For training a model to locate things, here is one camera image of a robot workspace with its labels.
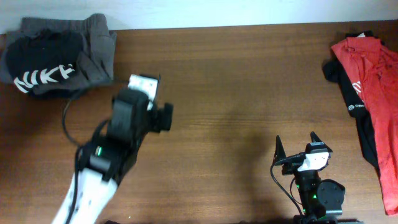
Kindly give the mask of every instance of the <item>red cloth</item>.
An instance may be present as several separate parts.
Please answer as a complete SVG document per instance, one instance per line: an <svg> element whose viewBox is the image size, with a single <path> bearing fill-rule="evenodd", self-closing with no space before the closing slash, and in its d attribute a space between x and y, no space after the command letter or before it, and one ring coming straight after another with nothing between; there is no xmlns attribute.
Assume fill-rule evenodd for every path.
<svg viewBox="0 0 398 224"><path fill-rule="evenodd" d="M387 215L398 214L398 54L374 37L332 47L371 114Z"/></svg>

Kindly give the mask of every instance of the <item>white background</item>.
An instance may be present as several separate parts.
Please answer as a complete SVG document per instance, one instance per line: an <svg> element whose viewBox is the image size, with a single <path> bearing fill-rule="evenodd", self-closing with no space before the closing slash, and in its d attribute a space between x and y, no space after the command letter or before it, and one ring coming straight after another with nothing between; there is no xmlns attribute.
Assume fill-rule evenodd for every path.
<svg viewBox="0 0 398 224"><path fill-rule="evenodd" d="M25 16L106 15L110 29L398 19L398 0L0 0L0 33Z"/></svg>

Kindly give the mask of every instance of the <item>wooden table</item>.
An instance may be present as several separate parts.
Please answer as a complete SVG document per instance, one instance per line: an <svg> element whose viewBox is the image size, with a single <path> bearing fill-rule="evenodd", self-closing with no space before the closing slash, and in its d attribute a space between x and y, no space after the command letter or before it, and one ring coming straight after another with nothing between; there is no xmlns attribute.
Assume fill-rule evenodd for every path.
<svg viewBox="0 0 398 224"><path fill-rule="evenodd" d="M150 134L98 223L237 223L292 218L272 181L275 137L287 155L315 131L333 150L322 179L346 187L343 218L384 214L377 175L362 157L355 120L321 70L345 32L371 29L398 50L398 22L118 31L115 75L161 74L159 103L172 130ZM74 102L70 133L88 140L121 86ZM62 133L63 100L39 101L0 85L0 223L50 223L69 188L75 148ZM275 175L289 187L292 176Z"/></svg>

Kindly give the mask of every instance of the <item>folded clothes pile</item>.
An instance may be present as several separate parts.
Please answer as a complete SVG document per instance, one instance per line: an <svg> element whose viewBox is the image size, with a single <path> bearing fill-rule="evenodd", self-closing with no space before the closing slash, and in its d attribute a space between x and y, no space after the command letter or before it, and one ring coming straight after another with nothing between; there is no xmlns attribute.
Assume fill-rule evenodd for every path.
<svg viewBox="0 0 398 224"><path fill-rule="evenodd" d="M102 14L83 21L23 18L19 31L7 33L0 81L40 98L69 97L113 79L115 43Z"/></svg>
<svg viewBox="0 0 398 224"><path fill-rule="evenodd" d="M356 124L365 159L379 171L387 215L398 214L398 53L372 32L347 35L323 67L338 82Z"/></svg>

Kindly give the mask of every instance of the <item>gray folded garment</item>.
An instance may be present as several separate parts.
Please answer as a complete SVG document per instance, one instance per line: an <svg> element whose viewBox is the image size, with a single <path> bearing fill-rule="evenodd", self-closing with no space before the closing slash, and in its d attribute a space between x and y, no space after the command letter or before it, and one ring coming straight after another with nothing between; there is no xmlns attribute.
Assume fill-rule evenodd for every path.
<svg viewBox="0 0 398 224"><path fill-rule="evenodd" d="M113 79L116 33L108 30L103 14L93 14L82 21L23 18L20 31L7 33L6 48L0 61L0 82L14 82L6 64L7 48L21 37L37 37L44 29L79 32L83 37L83 51L76 61L76 75L61 83L35 86L32 90L35 95L50 90L79 90Z"/></svg>

